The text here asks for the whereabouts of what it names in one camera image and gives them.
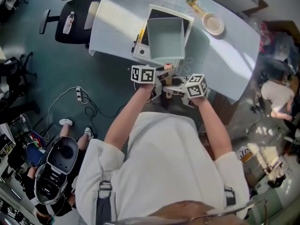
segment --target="backpack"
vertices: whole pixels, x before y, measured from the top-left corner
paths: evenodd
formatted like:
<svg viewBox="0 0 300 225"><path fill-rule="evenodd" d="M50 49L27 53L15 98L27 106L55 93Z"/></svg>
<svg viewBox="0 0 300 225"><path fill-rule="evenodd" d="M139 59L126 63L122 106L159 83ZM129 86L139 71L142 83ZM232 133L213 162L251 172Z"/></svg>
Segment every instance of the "backpack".
<svg viewBox="0 0 300 225"><path fill-rule="evenodd" d="M55 216L51 205L64 196L68 180L77 160L79 148L71 137L60 137L47 156L46 163L36 172L34 195L31 199L34 206L45 205L48 213Z"/></svg>

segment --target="white sneaker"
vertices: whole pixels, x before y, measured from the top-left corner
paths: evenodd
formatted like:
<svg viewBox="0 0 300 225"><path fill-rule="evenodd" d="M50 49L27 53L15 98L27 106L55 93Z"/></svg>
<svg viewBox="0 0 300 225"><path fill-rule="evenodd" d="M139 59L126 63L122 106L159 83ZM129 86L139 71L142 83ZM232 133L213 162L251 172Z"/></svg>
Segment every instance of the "white sneaker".
<svg viewBox="0 0 300 225"><path fill-rule="evenodd" d="M84 132L89 136L89 140L94 138L92 130L89 127L87 127Z"/></svg>
<svg viewBox="0 0 300 225"><path fill-rule="evenodd" d="M63 118L63 119L60 120L60 124L63 125L63 126L65 124L68 124L69 126L71 126L71 125L73 125L73 122L70 119Z"/></svg>

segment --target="cable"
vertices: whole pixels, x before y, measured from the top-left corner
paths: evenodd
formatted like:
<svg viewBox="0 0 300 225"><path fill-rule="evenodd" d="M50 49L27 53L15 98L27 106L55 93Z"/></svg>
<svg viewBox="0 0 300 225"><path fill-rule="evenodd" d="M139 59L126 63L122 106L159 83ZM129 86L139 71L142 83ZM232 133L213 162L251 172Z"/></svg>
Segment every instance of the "cable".
<svg viewBox="0 0 300 225"><path fill-rule="evenodd" d="M30 125L30 127L31 127L31 129L32 129L32 125L31 125L31 123L30 123L28 117L26 116L26 114L23 113L22 115L26 117L26 121L28 121L28 123L29 123L29 125Z"/></svg>
<svg viewBox="0 0 300 225"><path fill-rule="evenodd" d="M126 104L127 104L127 103L125 103L124 105L122 105L121 107L119 107L118 110L117 110L117 112L116 112L113 116L107 116L107 115L103 114L103 113L100 111L100 109L97 107L97 105L95 104L94 101L92 101L92 100L89 99L88 97L82 97L82 98L87 99L87 100L90 102L90 104L92 105L92 107L90 107L90 106L85 107L84 112L85 112L85 114L86 114L88 117L90 117L90 123L91 123L92 126L93 126L93 130L94 130L94 133L95 133L95 134L97 133L97 129L96 129L94 123L93 123L93 118L95 118L95 117L97 116L98 113L100 113L100 114L101 114L102 116L104 116L105 118L115 118L115 117L117 117L117 115L119 114L120 110L121 110L123 107L125 107Z"/></svg>
<svg viewBox="0 0 300 225"><path fill-rule="evenodd" d="M46 127L46 130L48 129L48 125L49 125L49 114L50 114L50 109L52 108L52 106L60 99L60 97L61 97L62 95L66 94L66 93L69 92L71 89L76 89L76 88L80 88L80 89L83 90L84 93L88 96L88 97L87 97L88 101L87 101L86 103L84 103L84 102L82 102L82 101L80 101L80 102L81 102L82 104L84 104L84 105L85 105L85 104L88 104L88 103L90 102L90 96L89 96L89 94L88 94L87 91L84 90L82 87L77 86L77 87L69 88L67 91L65 91L64 93L60 94L60 96L59 96L59 97L52 103L52 105L49 107L49 109L48 109L48 116L47 116L47 127ZM49 135L48 132L46 132L46 134L48 135L48 137L47 137L47 138L46 138L46 137L43 137L43 138L45 139L46 142L48 142L48 141L49 141L50 135Z"/></svg>
<svg viewBox="0 0 300 225"><path fill-rule="evenodd" d="M0 111L0 112L2 112L2 111L4 110L4 108L6 108L6 107L8 106L8 103L7 103L7 101L0 101L0 103L2 103L2 102L6 102L6 105L5 105L5 107L3 107L3 108L1 109L1 111Z"/></svg>
<svg viewBox="0 0 300 225"><path fill-rule="evenodd" d="M262 111L259 110L259 112L260 112L260 118L259 118L255 123L252 124L252 126L251 126L250 129L249 129L249 133L251 133L251 132L254 131L254 129L256 128L257 123L258 123L258 122L262 119L262 117L263 117Z"/></svg>
<svg viewBox="0 0 300 225"><path fill-rule="evenodd" d="M48 224L48 222L49 222L49 220L50 219L52 219L54 216L56 216L61 210L62 210L62 208L64 207L64 205L65 205L65 201L66 201L66 197L65 197L65 195L63 194L63 197L64 197L64 203L62 204L62 207L61 207L61 209L57 212L57 213L55 213L51 218L49 218L48 219L48 221L47 221L47 224Z"/></svg>

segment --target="desk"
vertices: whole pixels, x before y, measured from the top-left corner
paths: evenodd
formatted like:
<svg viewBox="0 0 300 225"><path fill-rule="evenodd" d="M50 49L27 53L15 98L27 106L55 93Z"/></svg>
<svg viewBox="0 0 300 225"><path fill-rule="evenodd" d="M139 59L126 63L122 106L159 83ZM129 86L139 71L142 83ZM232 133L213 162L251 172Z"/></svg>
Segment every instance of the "desk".
<svg viewBox="0 0 300 225"><path fill-rule="evenodd" d="M210 89L239 100L255 67L260 36L225 7L212 0L199 0L204 11L213 12L224 21L222 39L215 38L206 32L201 18L185 1L101 0L92 27L89 53L93 55L99 51L138 61L133 59L131 48L147 16L149 4L186 13L195 17L195 21L178 75L204 73Z"/></svg>

